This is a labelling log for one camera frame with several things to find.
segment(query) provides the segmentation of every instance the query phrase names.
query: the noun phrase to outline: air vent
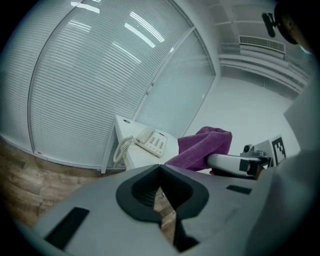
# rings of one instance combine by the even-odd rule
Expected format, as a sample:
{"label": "air vent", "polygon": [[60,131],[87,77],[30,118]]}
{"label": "air vent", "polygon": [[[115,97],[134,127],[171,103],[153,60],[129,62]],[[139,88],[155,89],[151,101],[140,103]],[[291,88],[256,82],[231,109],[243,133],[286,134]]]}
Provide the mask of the air vent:
{"label": "air vent", "polygon": [[283,54],[286,53],[286,46],[283,43],[262,37],[239,35],[239,44],[264,47]]}

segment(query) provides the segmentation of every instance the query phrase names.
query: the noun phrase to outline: wooden floor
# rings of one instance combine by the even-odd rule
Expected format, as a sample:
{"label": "wooden floor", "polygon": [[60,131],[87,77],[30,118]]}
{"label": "wooden floor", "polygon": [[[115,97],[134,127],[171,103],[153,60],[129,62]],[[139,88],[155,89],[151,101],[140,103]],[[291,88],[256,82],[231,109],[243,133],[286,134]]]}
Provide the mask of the wooden floor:
{"label": "wooden floor", "polygon": [[[88,182],[116,175],[60,165],[29,155],[0,139],[0,193],[13,219],[32,227],[57,202]],[[161,189],[154,209],[162,216],[161,230],[172,243],[176,213]]]}

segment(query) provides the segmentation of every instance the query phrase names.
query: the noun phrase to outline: horizontal blinds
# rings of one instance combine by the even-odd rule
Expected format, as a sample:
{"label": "horizontal blinds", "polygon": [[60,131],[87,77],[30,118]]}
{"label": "horizontal blinds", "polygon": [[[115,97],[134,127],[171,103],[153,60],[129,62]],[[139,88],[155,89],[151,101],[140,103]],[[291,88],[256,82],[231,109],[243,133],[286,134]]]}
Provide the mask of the horizontal blinds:
{"label": "horizontal blinds", "polygon": [[0,133],[29,151],[27,109],[34,67],[50,34],[72,8],[66,0],[39,1],[14,30],[0,57]]}
{"label": "horizontal blinds", "polygon": [[179,138],[201,106],[214,72],[194,32],[172,54],[136,120]]}
{"label": "horizontal blinds", "polygon": [[171,48],[189,29],[165,0],[81,2],[55,30],[36,67],[36,152],[101,166],[115,115],[132,118]]}

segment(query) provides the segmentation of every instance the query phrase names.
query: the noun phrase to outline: telephone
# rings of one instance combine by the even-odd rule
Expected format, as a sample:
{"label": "telephone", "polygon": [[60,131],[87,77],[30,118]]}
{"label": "telephone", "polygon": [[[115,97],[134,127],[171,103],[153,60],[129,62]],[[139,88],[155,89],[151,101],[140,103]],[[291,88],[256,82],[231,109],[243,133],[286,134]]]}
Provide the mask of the telephone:
{"label": "telephone", "polygon": [[115,150],[113,156],[113,166],[115,166],[121,160],[132,142],[149,151],[156,157],[161,158],[167,144],[167,137],[159,132],[156,132],[152,127],[146,127],[135,139],[132,135],[124,138],[122,141],[120,141]]}

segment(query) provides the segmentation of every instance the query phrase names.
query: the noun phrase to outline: white table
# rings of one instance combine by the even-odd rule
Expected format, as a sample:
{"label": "white table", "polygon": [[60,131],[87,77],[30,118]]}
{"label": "white table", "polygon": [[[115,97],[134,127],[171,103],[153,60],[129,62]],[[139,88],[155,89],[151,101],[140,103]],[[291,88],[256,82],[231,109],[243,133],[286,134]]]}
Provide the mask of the white table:
{"label": "white table", "polygon": [[[114,130],[111,132],[109,136],[110,142],[108,141],[107,148],[111,148],[111,144],[113,144],[114,140],[116,139],[118,140],[118,142],[120,142],[124,138],[129,137],[131,135],[135,138],[146,127],[147,125],[145,124],[132,121],[120,115],[116,115]],[[155,164],[162,165],[169,159],[179,154],[178,140],[175,137],[173,137],[171,134],[164,132],[162,130],[155,129],[155,131],[167,137],[166,146],[163,151],[162,157],[159,158],[157,156],[154,156],[153,154],[146,151],[142,147],[136,144],[131,144],[124,158],[126,170],[143,167],[143,166],[155,165]],[[104,173],[105,170],[106,169],[102,166],[101,172]]]}

